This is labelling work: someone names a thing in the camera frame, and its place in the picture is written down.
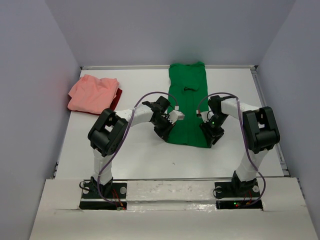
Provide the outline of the green t shirt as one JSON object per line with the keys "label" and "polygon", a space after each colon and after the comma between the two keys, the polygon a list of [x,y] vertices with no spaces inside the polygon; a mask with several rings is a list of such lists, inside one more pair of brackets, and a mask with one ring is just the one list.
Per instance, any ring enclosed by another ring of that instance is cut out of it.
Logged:
{"label": "green t shirt", "polygon": [[178,102],[179,110],[184,114],[170,131],[167,143],[207,148],[207,142],[200,128],[203,120],[197,117],[197,110],[205,112],[207,105],[198,107],[200,101],[208,95],[205,64],[171,64],[168,70],[170,86],[168,100],[172,105]]}

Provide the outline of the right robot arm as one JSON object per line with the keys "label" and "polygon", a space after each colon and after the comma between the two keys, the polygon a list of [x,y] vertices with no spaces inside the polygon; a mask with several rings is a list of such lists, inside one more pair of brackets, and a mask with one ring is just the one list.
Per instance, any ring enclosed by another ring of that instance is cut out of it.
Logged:
{"label": "right robot arm", "polygon": [[208,111],[196,108],[202,119],[199,125],[207,146],[215,145],[224,135],[223,124],[228,117],[238,120],[244,143],[244,155],[229,182],[217,182],[213,195],[217,199],[241,198],[258,185],[260,165],[267,153],[280,142],[280,132],[271,107],[257,107],[227,92],[211,93],[204,98]]}

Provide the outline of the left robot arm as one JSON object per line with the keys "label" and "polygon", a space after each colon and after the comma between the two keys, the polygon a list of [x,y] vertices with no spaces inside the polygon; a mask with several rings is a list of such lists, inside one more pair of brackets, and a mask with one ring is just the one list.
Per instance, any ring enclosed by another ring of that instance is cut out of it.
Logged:
{"label": "left robot arm", "polygon": [[179,106],[168,111],[170,106],[169,100],[160,96],[155,102],[144,101],[127,110],[103,110],[87,136],[94,162],[90,183],[84,189],[93,191],[101,198],[110,194],[113,184],[112,161],[131,127],[152,123],[155,133],[166,141],[177,121],[184,118]]}

